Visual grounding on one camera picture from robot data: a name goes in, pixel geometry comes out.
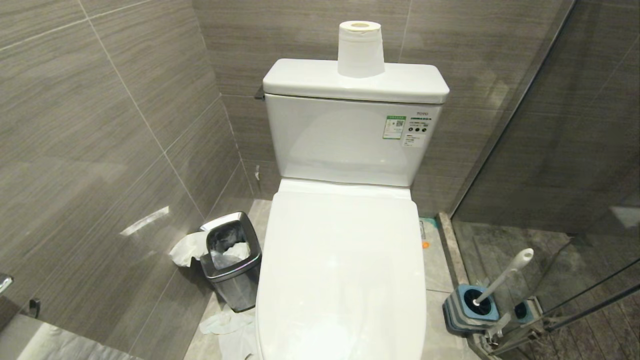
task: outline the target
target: stainless steel trash can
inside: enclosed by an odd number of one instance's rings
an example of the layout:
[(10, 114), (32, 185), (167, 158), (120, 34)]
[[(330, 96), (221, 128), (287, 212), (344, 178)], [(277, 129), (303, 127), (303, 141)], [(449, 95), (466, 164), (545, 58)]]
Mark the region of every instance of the stainless steel trash can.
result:
[[(260, 277), (262, 251), (248, 216), (242, 211), (225, 215), (207, 223), (205, 256), (200, 258), (202, 270), (214, 289), (236, 313), (255, 307)], [(233, 265), (216, 268), (212, 256), (227, 251), (238, 242), (246, 242), (249, 257)]]

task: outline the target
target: toilet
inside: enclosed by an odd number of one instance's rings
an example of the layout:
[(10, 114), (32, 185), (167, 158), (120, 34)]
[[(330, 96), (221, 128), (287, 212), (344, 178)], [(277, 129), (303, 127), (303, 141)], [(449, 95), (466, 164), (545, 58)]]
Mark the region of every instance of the toilet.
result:
[(449, 88), (430, 65), (347, 78), (280, 59), (263, 80), (282, 175), (256, 303), (262, 360), (418, 360), (426, 288), (410, 186)]

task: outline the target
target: wall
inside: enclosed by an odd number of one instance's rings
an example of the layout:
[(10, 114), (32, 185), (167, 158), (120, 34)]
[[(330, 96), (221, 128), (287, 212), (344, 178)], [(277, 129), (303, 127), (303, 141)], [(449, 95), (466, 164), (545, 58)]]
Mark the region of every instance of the wall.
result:
[(338, 25), (380, 22), (385, 60), (436, 65), (451, 88), (413, 185), (423, 215), (450, 211), (532, 78), (570, 1), (193, 0), (247, 172), (258, 197), (279, 175), (264, 103), (253, 100), (279, 58), (337, 58)]
[(38, 297), (46, 322), (182, 358), (211, 289), (167, 253), (252, 203), (190, 2), (9, 0), (0, 33), (2, 323)]
[(609, 207), (640, 204), (639, 16), (638, 1), (577, 3), (456, 220), (620, 230)]

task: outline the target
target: bathroom floor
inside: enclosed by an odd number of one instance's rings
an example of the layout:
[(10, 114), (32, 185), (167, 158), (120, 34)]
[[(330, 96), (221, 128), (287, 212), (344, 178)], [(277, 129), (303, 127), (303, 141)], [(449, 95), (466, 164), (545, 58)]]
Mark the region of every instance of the bathroom floor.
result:
[[(260, 245), (264, 245), (264, 235), (270, 209), (271, 201), (255, 200), (249, 212), (249, 218), (258, 235)], [(423, 228), (425, 229), (426, 241), (429, 243), (429, 247), (423, 250), (424, 273), (427, 285), (427, 331), (421, 359), (479, 359), (467, 346), (465, 339), (449, 334), (445, 328), (442, 303), (453, 291), (453, 285), (438, 232), (431, 222), (424, 222)], [(213, 295), (205, 313), (202, 315), (202, 319), (204, 320), (218, 311), (221, 311), (221, 308), (216, 296)], [(184, 360), (203, 359), (221, 360), (222, 355), (216, 335), (204, 335), (199, 330), (196, 330)]]

